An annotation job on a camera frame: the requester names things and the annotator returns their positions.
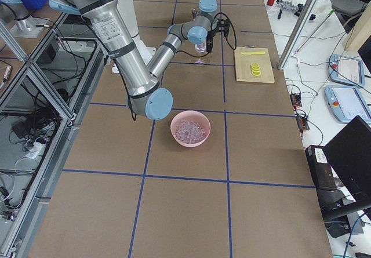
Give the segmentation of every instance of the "table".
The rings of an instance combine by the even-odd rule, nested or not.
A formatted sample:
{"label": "table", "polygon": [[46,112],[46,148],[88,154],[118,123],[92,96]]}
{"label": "table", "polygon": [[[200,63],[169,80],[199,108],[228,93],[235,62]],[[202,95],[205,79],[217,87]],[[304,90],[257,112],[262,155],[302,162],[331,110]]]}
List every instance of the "table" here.
{"label": "table", "polygon": [[[264,1],[217,1],[239,45],[269,48],[276,63]],[[134,0],[142,40],[160,45],[197,2]],[[174,106],[161,121],[131,121],[119,76],[106,68],[30,258],[332,256],[283,72],[274,69],[273,85],[236,83],[220,36],[205,61],[178,53],[170,63],[162,84]],[[212,125],[192,149],[169,131],[189,109]]]}
{"label": "table", "polygon": [[[305,4],[306,0],[292,0],[292,4],[297,5],[298,3]],[[277,19],[277,14],[273,14],[272,9],[267,7],[267,13],[271,14],[270,24],[272,27],[272,32],[275,33],[275,42],[278,48],[278,53],[282,54],[283,49],[288,41],[288,37],[282,35],[290,35],[297,17],[293,14],[283,13],[280,20]],[[309,35],[313,29],[318,25],[320,21],[322,21],[326,15],[331,11],[331,2],[329,0],[320,0],[317,3],[313,13],[317,15],[317,18],[314,21],[310,21],[305,29],[303,35]],[[335,54],[342,54],[343,56],[348,57],[356,57],[359,54],[357,52],[349,52],[344,51],[344,46],[342,45],[342,41],[346,39],[347,34],[344,33],[344,28],[342,27],[341,23],[337,19],[335,15],[332,15],[326,23],[319,29],[319,31],[314,35],[314,37],[334,37],[325,40],[320,39],[310,39],[310,41],[303,47],[303,49],[299,52],[298,57],[300,58],[301,62],[305,62],[308,64],[320,64],[323,62],[327,62],[329,56],[333,52],[336,44],[340,40],[340,43],[334,50]],[[297,47],[305,40],[302,38],[299,40]],[[303,110],[305,112],[310,112],[309,120],[316,124],[321,131],[323,132],[323,142],[322,145],[326,145],[326,143],[331,140],[342,128],[345,124],[339,123],[337,119],[333,116],[330,108],[328,107],[327,101],[324,96],[324,87],[327,85],[340,85],[338,83],[332,82],[328,80],[328,65],[322,64],[320,66],[311,67],[305,64],[299,64],[299,69],[301,73],[302,80],[304,84],[312,87],[314,90],[318,91],[318,96],[313,100],[313,97],[309,94],[303,94],[304,99],[302,100]],[[369,70],[366,66],[364,66],[365,74],[370,74]],[[297,70],[296,59],[290,58],[287,66],[284,68],[286,83],[288,85],[294,84],[297,85],[302,92],[312,92],[311,89],[304,86],[300,82],[300,76]],[[366,88],[369,89],[371,87],[371,81],[369,78],[366,78]],[[361,90],[361,94],[363,95],[364,99],[367,103],[371,102],[370,94]],[[321,134],[320,132],[310,125],[311,130],[309,132],[305,132],[303,136],[303,146],[308,147],[309,145],[313,144],[316,145],[321,141]],[[349,195],[350,193],[347,192],[345,188],[341,189],[345,195]],[[363,221],[369,222],[369,220],[363,217]],[[364,227],[365,234],[363,235],[355,235],[352,237],[352,242],[356,244],[355,247],[348,248],[348,255],[355,257],[355,252],[363,252],[363,253],[371,253],[371,226],[366,225]],[[345,248],[345,241],[347,240],[348,235],[344,235],[340,238],[334,239],[329,235],[329,241],[332,247],[332,251],[334,254],[343,254]]]}

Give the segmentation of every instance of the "blue tape line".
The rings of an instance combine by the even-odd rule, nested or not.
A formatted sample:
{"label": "blue tape line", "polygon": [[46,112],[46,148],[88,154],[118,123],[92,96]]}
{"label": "blue tape line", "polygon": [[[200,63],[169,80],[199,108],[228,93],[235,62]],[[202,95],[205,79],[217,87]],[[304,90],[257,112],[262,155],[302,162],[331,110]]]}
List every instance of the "blue tape line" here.
{"label": "blue tape line", "polygon": [[[126,107],[125,104],[114,104],[114,103],[90,103],[90,104],[96,105],[96,106]],[[265,113],[239,112],[239,111],[219,111],[219,110],[188,109],[188,108],[172,108],[172,110],[179,110],[179,111],[194,110],[198,112],[209,112],[209,113],[245,114],[245,115],[252,115],[252,116],[295,118],[295,115],[265,114]]]}
{"label": "blue tape line", "polygon": [[267,187],[296,187],[296,188],[315,188],[315,186],[305,186],[301,184],[275,184],[275,183],[261,183],[257,181],[229,181],[231,184],[251,184],[255,186]]}
{"label": "blue tape line", "polygon": [[94,106],[120,106],[126,107],[126,104],[117,104],[117,103],[90,103]]}
{"label": "blue tape line", "polygon": [[265,113],[251,113],[251,112],[234,112],[234,111],[226,111],[226,113],[227,114],[246,114],[246,115],[254,115],[254,116],[295,118],[295,115],[265,114]]}
{"label": "blue tape line", "polygon": [[227,102],[227,97],[225,95],[225,75],[224,75],[224,46],[223,46],[223,33],[220,33],[221,36],[221,65],[223,66],[223,102]]}
{"label": "blue tape line", "polygon": [[256,186],[270,186],[270,187],[296,187],[296,188],[315,188],[314,186],[305,186],[299,184],[277,184],[277,183],[262,183],[255,181],[236,181],[236,180],[218,180],[218,179],[203,179],[193,177],[177,177],[177,176],[164,176],[164,175],[143,175],[138,173],[126,173],[126,172],[112,172],[112,171],[99,171],[99,170],[83,170],[83,169],[63,169],[63,172],[75,172],[75,173],[88,173],[88,174],[99,174],[99,175],[118,175],[118,176],[129,176],[129,177],[146,177],[154,179],[171,179],[171,180],[185,180],[185,181],[205,181],[211,183],[231,183],[231,184],[250,184]]}
{"label": "blue tape line", "polygon": [[82,169],[63,169],[63,172],[75,172],[75,173],[90,173],[90,174],[101,174],[101,175],[121,175],[121,176],[131,176],[131,177],[143,177],[142,174],[136,174],[136,173],[97,171],[97,170],[82,170]]}
{"label": "blue tape line", "polygon": [[228,232],[229,232],[229,238],[230,238],[230,258],[233,258],[230,164],[229,164],[229,156],[228,156],[227,113],[225,112],[224,112],[224,137],[225,137],[225,166],[226,166],[226,171],[227,171]]}
{"label": "blue tape line", "polygon": [[217,111],[217,110],[203,110],[203,109],[184,109],[184,108],[172,108],[172,110],[180,110],[180,111],[187,111],[187,110],[194,110],[198,112],[210,112],[210,113],[224,113],[224,111]]}
{"label": "blue tape line", "polygon": [[146,177],[157,178],[157,179],[170,179],[170,180],[207,181],[211,183],[227,183],[226,180],[203,179],[203,178],[192,178],[192,177],[177,177],[177,176],[162,176],[162,175],[146,175]]}
{"label": "blue tape line", "polygon": [[133,226],[133,232],[132,232],[132,239],[130,240],[130,248],[129,248],[128,258],[131,258],[131,256],[132,256],[133,245],[134,245],[134,237],[135,237],[135,232],[136,232],[137,223],[138,223],[138,216],[139,216],[141,198],[142,198],[142,195],[143,195],[144,181],[146,179],[146,172],[147,172],[148,160],[149,160],[150,152],[151,152],[152,138],[153,138],[153,133],[154,133],[154,130],[155,130],[155,124],[156,124],[156,121],[153,120],[150,141],[148,143],[148,151],[147,151],[147,156],[146,156],[146,164],[144,165],[143,178],[141,180],[140,192],[139,192],[139,198],[138,198],[138,204],[137,204],[137,210],[136,210],[136,213],[135,213],[134,226]]}
{"label": "blue tape line", "polygon": [[172,25],[174,24],[174,19],[175,19],[175,11],[176,11],[176,5],[177,5],[177,1],[178,1],[178,0],[175,0],[175,6],[174,6],[174,12],[173,12]]}
{"label": "blue tape line", "polygon": [[[182,2],[182,1],[162,1],[162,0],[133,0],[135,2],[157,2],[157,3],[181,3],[181,4],[198,4],[198,2]],[[264,5],[251,5],[251,4],[229,4],[229,3],[218,3],[218,5],[225,6],[246,6],[246,7],[265,7]]]}
{"label": "blue tape line", "polygon": [[[223,1],[220,0],[220,11]],[[221,35],[221,62],[223,64],[223,100],[226,102],[225,96],[225,75],[224,75],[224,46],[223,35]],[[232,242],[232,215],[231,215],[231,187],[230,187],[230,164],[228,157],[228,129],[227,129],[227,113],[224,110],[224,139],[225,139],[225,169],[227,172],[227,203],[228,203],[228,235],[230,241],[230,258],[233,258],[233,242]]]}

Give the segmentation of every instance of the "electronic device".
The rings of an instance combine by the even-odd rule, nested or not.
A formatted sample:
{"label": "electronic device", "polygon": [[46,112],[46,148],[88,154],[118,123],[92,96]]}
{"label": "electronic device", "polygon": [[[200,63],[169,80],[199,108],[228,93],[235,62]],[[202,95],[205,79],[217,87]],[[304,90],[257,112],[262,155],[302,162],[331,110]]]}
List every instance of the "electronic device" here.
{"label": "electronic device", "polygon": [[[317,189],[324,221],[335,221],[327,227],[333,237],[350,232],[358,218],[357,211],[363,210],[371,218],[370,148],[371,128],[360,116],[356,116],[323,147],[328,164],[355,199],[355,202],[345,199],[340,190]],[[361,224],[356,227],[355,233],[362,232]]]}
{"label": "electronic device", "polygon": [[365,72],[361,59],[332,54],[329,74],[332,81],[346,85],[357,83],[361,87],[365,86]]}
{"label": "electronic device", "polygon": [[38,64],[50,64],[54,61],[54,58],[57,55],[59,50],[59,44],[56,38],[53,38],[50,44],[46,47],[46,49],[41,53],[39,59],[37,60]]}
{"label": "electronic device", "polygon": [[320,190],[336,190],[334,176],[323,152],[323,146],[310,145],[305,149],[305,155],[315,187]]}
{"label": "electronic device", "polygon": [[357,87],[326,86],[325,97],[339,122],[348,123],[359,115],[365,122],[371,123],[370,109]]}

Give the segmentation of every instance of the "cable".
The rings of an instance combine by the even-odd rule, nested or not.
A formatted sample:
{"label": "cable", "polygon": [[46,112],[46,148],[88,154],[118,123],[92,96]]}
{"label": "cable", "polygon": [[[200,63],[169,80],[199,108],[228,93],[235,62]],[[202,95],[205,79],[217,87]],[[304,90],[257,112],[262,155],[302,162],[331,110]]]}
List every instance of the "cable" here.
{"label": "cable", "polygon": [[223,15],[227,18],[227,20],[230,22],[231,24],[231,27],[232,27],[232,30],[233,30],[233,35],[234,35],[234,47],[230,44],[229,40],[228,40],[228,37],[225,36],[225,40],[227,41],[227,44],[229,45],[229,47],[232,49],[232,50],[235,50],[237,48],[237,35],[236,35],[236,30],[234,28],[234,25],[232,23],[232,21],[230,20],[230,18],[223,12],[218,12],[215,16],[214,16],[214,19],[218,16],[218,15]]}
{"label": "cable", "polygon": [[321,133],[321,136],[322,136],[322,138],[321,138],[321,142],[319,142],[319,144],[318,144],[318,146],[320,146],[321,144],[322,144],[322,142],[323,142],[323,132],[321,131],[321,129],[319,128],[319,127],[317,127],[313,122],[311,122],[311,121],[309,121],[309,120],[307,120],[309,123],[311,123],[312,125],[314,125],[318,130],[319,130],[319,132]]}
{"label": "cable", "polygon": [[3,62],[4,64],[7,64],[8,66],[11,66],[11,64],[9,64],[8,62],[4,61],[4,60],[1,60],[0,59],[0,62]]}
{"label": "cable", "polygon": [[192,55],[192,54],[190,54],[190,53],[188,53],[188,52],[185,52],[185,51],[183,51],[183,50],[178,50],[176,53],[178,53],[178,52],[185,53],[185,54],[187,54],[187,55],[189,55],[189,56],[192,56],[192,57],[195,57],[195,58],[203,58],[203,57],[207,56],[207,55],[210,53],[210,52],[207,52],[207,54],[204,54],[204,55],[201,55],[201,56],[196,56],[196,55]]}
{"label": "cable", "polygon": [[14,188],[15,188],[15,186],[16,186],[16,178],[15,178],[14,176],[11,176],[11,175],[8,175],[8,174],[2,173],[2,172],[0,172],[0,174],[5,175],[5,176],[10,177],[10,178],[13,179],[13,188],[12,188],[12,190],[8,193],[7,196],[5,196],[5,195],[3,194],[3,192],[2,192],[2,194],[3,194],[3,196],[4,196],[4,199],[0,200],[0,203],[1,203],[1,202],[5,202],[5,201],[7,201],[7,200],[9,199],[9,197],[11,196],[11,194],[13,193]]}
{"label": "cable", "polygon": [[309,121],[309,119],[308,119],[309,118],[309,115],[304,110],[302,110],[302,109],[295,109],[294,111],[295,111],[295,114],[297,116],[300,116],[300,118],[304,121],[304,123],[309,122],[309,123],[311,123],[312,125],[314,125],[319,130],[319,132],[321,133],[321,136],[322,137],[321,137],[321,142],[319,144],[317,144],[317,145],[320,146],[322,144],[323,138],[324,138],[323,132],[321,131],[321,129],[316,124],[314,124],[311,121]]}
{"label": "cable", "polygon": [[355,223],[353,224],[352,229],[351,229],[350,234],[349,234],[348,241],[347,241],[346,246],[345,246],[345,250],[344,250],[343,258],[346,258],[346,254],[347,254],[348,246],[349,246],[349,243],[350,243],[350,239],[352,238],[352,235],[353,235],[353,232],[354,232],[355,226],[356,226],[357,223],[360,221],[360,219],[361,219],[363,216],[365,216],[366,214],[368,214],[368,213],[363,213],[362,215],[360,215],[360,216],[357,218],[357,220],[355,221]]}
{"label": "cable", "polygon": [[[332,38],[337,38],[338,36],[340,36],[341,34],[345,33],[344,32],[341,32],[340,34],[337,34],[336,36],[331,36],[331,37],[327,37],[327,38],[320,38],[320,37],[310,37],[311,39],[321,39],[321,40],[326,40],[326,39],[332,39]],[[272,32],[273,35],[276,35],[276,36],[283,36],[283,37],[290,37],[290,35],[283,35],[283,34],[276,34],[275,32]]]}

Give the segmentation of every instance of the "black cable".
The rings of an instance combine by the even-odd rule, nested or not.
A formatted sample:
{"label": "black cable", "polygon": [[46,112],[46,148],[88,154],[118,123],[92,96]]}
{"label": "black cable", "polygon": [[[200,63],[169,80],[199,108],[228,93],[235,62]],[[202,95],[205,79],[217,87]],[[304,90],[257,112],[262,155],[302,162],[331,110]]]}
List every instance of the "black cable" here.
{"label": "black cable", "polygon": [[301,94],[301,90],[300,90],[300,88],[298,86],[296,86],[294,84],[287,84],[286,86],[294,86],[294,87],[296,87],[299,90],[299,93]]}
{"label": "black cable", "polygon": [[4,2],[0,2],[0,5],[4,5],[6,6],[14,15],[14,19],[16,20],[17,19],[17,13],[7,4],[7,3],[4,3]]}
{"label": "black cable", "polygon": [[3,60],[1,60],[0,59],[0,62],[3,62],[4,64],[6,64],[6,65],[8,65],[8,66],[12,66],[11,64],[9,64],[8,62],[6,62],[6,61],[3,61]]}
{"label": "black cable", "polygon": [[311,122],[311,121],[309,121],[309,120],[307,120],[309,123],[311,123],[312,125],[314,125],[318,130],[319,130],[319,132],[321,133],[321,136],[322,136],[322,138],[321,138],[321,142],[319,142],[319,144],[318,144],[318,146],[320,146],[321,144],[322,144],[322,142],[323,142],[323,138],[324,138],[324,136],[323,136],[323,132],[321,131],[321,129],[319,128],[319,127],[317,127],[317,125],[315,125],[313,122]]}
{"label": "black cable", "polygon": [[322,144],[323,138],[324,138],[324,135],[323,135],[323,132],[321,131],[321,129],[316,124],[314,124],[313,122],[309,121],[309,119],[308,119],[309,118],[309,115],[304,110],[302,110],[302,109],[296,109],[295,110],[295,113],[296,113],[296,115],[301,116],[301,118],[304,119],[304,122],[311,123],[312,125],[314,125],[319,130],[319,132],[321,133],[321,136],[322,136],[321,142],[318,144],[318,146],[320,146]]}
{"label": "black cable", "polygon": [[185,54],[187,54],[187,55],[189,55],[189,56],[192,56],[192,57],[195,57],[195,58],[202,58],[202,57],[207,56],[207,55],[210,53],[210,52],[207,52],[207,54],[205,54],[205,55],[196,56],[196,55],[192,55],[192,54],[190,54],[190,53],[188,53],[188,52],[185,52],[185,51],[183,51],[183,50],[178,50],[176,53],[178,53],[178,52],[185,53]]}
{"label": "black cable", "polygon": [[230,20],[230,18],[223,12],[218,12],[215,16],[214,16],[214,19],[218,16],[218,15],[223,15],[227,18],[227,20],[230,22],[231,24],[231,27],[232,27],[232,30],[233,30],[233,35],[234,35],[234,47],[230,44],[230,42],[228,41],[228,37],[225,36],[225,40],[227,41],[227,44],[229,45],[229,47],[232,49],[232,50],[235,50],[237,48],[237,35],[236,35],[236,30],[234,28],[234,25],[232,23],[232,21]]}

